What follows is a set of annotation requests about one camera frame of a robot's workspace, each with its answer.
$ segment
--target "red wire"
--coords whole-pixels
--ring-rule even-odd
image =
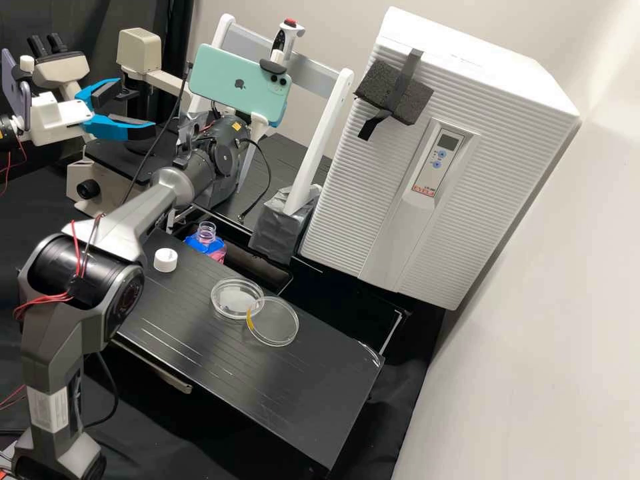
[[[98,215],[95,220],[93,221],[93,228],[91,229],[92,232],[94,232],[96,235],[98,235],[98,224],[100,224],[100,219],[102,217],[104,217],[105,214],[101,213],[100,215]],[[82,263],[82,271],[80,272],[80,277],[84,278],[85,277],[85,271],[87,270],[87,264],[89,262],[89,250],[87,250],[87,255],[86,255],[86,259],[84,260],[84,262]]]
[[[73,234],[73,246],[75,248],[75,274],[78,275],[80,273],[80,246],[78,245],[78,237],[75,234],[75,221],[71,220],[71,232]],[[14,318],[20,318],[22,314],[33,305],[42,305],[44,303],[61,303],[68,302],[73,297],[69,295],[69,292],[58,293],[57,295],[42,295],[40,297],[34,298],[28,302],[23,303],[22,305],[18,305],[13,310]]]
[[[0,407],[2,407],[6,402],[8,402],[12,397],[16,396],[20,391],[25,387],[24,383],[20,385],[16,390],[14,390],[7,398],[0,402]]]
[[[25,158],[25,161],[27,161],[27,153],[25,152],[25,148],[22,146],[22,142],[18,137],[15,139],[18,140],[18,145],[20,146],[20,150],[22,150],[22,156]]]
[[[210,124],[208,124],[206,127],[204,127],[202,130],[200,130],[200,132],[204,132],[204,131],[209,130],[213,126],[214,123],[215,123],[215,120],[212,121]]]
[[[75,247],[75,274],[80,275],[80,246],[78,246],[78,237],[75,234],[75,220],[71,220],[71,232],[73,234],[73,246]]]
[[[21,402],[21,401],[22,401],[22,400],[24,400],[25,398],[27,398],[27,396],[26,396],[26,395],[22,395],[21,397],[16,398],[16,400],[10,401],[8,404],[6,404],[6,405],[4,405],[4,406],[0,407],[0,411],[2,411],[2,410],[6,410],[6,409],[8,409],[8,408],[10,408],[10,407],[14,406],[16,403]]]
[[[19,163],[14,163],[13,165],[11,164],[11,152],[8,151],[7,152],[7,166],[4,167],[3,169],[0,169],[0,173],[4,172],[5,173],[5,186],[2,189],[2,192],[0,193],[0,197],[4,196],[4,194],[7,192],[7,188],[9,187],[9,172],[11,170],[11,168],[15,168],[19,165],[22,165],[23,163],[27,162],[27,152],[25,152],[25,148],[22,146],[22,142],[20,142],[20,139],[16,137],[16,140],[18,140],[18,145],[20,146],[20,150],[22,151],[22,156],[24,158],[24,160],[22,160],[22,162]]]
[[[2,197],[7,192],[7,187],[9,186],[9,170],[11,170],[11,152],[7,152],[7,166],[3,169],[5,170],[5,187],[2,189],[2,193],[0,193],[0,197]]]

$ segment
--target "smartphone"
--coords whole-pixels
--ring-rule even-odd
[[[193,62],[189,89],[244,113],[258,113],[270,123],[284,114],[291,77],[262,70],[254,61],[202,44]]]

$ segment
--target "yellow tape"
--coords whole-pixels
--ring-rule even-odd
[[[253,326],[253,322],[251,321],[251,309],[247,310],[247,325],[251,330],[255,330],[255,327]]]

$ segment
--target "clear plastic dish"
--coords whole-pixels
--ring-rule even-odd
[[[253,336],[270,347],[284,347],[298,334],[298,315],[279,297],[258,299],[245,318]]]
[[[211,302],[218,313],[234,320],[247,318],[260,312],[263,304],[257,300],[264,296],[262,288],[251,280],[230,278],[220,280],[211,290]]]

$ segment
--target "sticker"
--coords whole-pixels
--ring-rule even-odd
[[[53,395],[47,395],[27,387],[31,423],[42,430],[56,433],[69,424],[67,388],[62,387]]]

